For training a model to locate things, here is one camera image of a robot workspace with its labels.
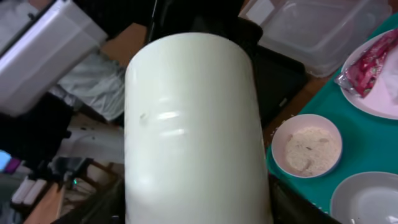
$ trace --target teal surface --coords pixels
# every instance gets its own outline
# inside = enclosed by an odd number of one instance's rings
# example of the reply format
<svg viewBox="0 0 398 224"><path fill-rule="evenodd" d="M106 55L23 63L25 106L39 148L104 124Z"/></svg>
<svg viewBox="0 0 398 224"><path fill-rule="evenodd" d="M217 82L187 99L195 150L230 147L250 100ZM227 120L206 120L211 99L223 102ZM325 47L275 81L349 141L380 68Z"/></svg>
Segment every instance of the teal surface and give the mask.
<svg viewBox="0 0 398 224"><path fill-rule="evenodd" d="M394 14L370 38L397 27L398 14ZM340 163L329 174L314 179L299 179L281 171L272 158L271 150L267 153L267 165L270 172L285 180L324 212L329 212L333 191L345 178L365 171L398 174L398 121L377 118L355 108L343 96L339 86L333 83L333 79L300 114L319 114L337 126L343 137Z"/></svg>

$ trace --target red candy wrapper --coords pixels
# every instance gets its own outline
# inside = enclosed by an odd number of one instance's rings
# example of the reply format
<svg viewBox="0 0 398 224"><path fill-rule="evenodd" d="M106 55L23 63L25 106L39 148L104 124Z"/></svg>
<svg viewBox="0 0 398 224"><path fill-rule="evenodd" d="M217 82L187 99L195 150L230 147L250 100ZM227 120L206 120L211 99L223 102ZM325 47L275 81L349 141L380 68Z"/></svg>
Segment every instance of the red candy wrapper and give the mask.
<svg viewBox="0 0 398 224"><path fill-rule="evenodd" d="M335 83L351 94L365 97L383 69L388 53L398 45L398 29L384 34L376 43L365 50L336 78Z"/></svg>

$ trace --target spilled flour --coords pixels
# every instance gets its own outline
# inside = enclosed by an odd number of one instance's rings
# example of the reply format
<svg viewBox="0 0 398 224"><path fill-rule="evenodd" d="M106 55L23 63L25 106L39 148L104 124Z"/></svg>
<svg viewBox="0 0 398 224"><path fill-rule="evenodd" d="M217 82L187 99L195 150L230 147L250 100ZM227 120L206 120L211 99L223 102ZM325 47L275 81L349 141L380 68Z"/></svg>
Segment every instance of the spilled flour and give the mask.
<svg viewBox="0 0 398 224"><path fill-rule="evenodd" d="M285 147L288 164L307 177L330 169L340 152L336 139L327 130L315 127L293 133Z"/></svg>

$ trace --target bowl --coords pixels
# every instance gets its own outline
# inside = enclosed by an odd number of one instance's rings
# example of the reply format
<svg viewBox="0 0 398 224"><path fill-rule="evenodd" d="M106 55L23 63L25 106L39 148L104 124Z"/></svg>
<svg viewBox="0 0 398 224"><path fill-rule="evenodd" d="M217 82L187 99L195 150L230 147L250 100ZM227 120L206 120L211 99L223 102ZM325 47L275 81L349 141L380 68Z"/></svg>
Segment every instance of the bowl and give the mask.
<svg viewBox="0 0 398 224"><path fill-rule="evenodd" d="M292 134L296 133L298 130L306 127L316 127L327 130L337 142L340 150L340 154L338 155L335 163L328 170L322 172L321 174L311 176L303 175L302 173L300 173L300 171L292 168L285 158L285 147L287 142L289 141L289 138L291 138ZM278 128L278 130L275 132L274 137L272 138L271 145L272 156L274 157L275 163L282 171L294 177L307 179L325 175L337 166L337 163L339 162L342 153L343 141L337 127L328 119L316 114L301 114L288 119Z"/></svg>

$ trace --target transparent plastic box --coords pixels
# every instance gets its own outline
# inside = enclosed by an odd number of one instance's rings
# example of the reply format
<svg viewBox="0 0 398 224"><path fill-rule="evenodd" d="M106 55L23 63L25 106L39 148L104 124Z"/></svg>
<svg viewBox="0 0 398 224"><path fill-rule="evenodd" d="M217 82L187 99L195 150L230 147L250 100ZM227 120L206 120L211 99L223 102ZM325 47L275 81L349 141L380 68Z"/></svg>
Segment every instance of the transparent plastic box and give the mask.
<svg viewBox="0 0 398 224"><path fill-rule="evenodd" d="M331 75L391 15L388 0L252 0L240 16L262 27L259 45Z"/></svg>

